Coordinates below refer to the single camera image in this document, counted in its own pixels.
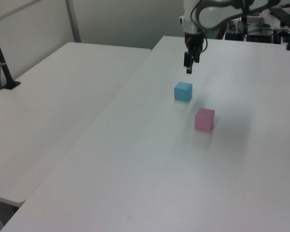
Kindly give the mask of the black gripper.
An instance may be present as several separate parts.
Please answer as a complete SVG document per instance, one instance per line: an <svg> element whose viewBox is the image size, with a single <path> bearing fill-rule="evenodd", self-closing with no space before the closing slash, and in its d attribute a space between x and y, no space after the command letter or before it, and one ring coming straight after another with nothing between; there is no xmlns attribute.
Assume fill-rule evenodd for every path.
<svg viewBox="0 0 290 232"><path fill-rule="evenodd" d="M207 49L207 38L204 33L190 34L185 32L184 34L185 44L188 49L184 53L184 66L186 67L186 73L192 74L193 56L194 62L200 62L200 55Z"/></svg>

